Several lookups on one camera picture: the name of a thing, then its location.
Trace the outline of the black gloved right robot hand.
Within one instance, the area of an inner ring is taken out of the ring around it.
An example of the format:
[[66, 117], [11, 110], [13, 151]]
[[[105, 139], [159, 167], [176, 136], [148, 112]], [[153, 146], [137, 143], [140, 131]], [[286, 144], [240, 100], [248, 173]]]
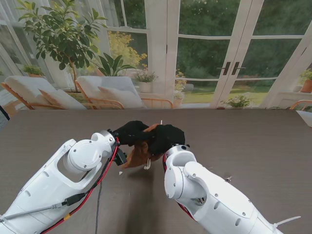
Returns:
[[184, 132], [171, 124], [157, 125], [151, 134], [148, 152], [154, 156], [164, 154], [173, 146], [185, 144]]

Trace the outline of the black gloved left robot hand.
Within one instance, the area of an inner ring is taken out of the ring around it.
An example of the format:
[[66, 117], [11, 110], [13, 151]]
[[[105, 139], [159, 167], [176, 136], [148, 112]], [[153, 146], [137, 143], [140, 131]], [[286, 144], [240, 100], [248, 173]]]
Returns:
[[158, 124], [147, 126], [141, 121], [129, 121], [122, 127], [114, 130], [112, 135], [118, 137], [121, 145], [133, 146], [137, 141], [146, 141], [153, 137], [152, 130]]

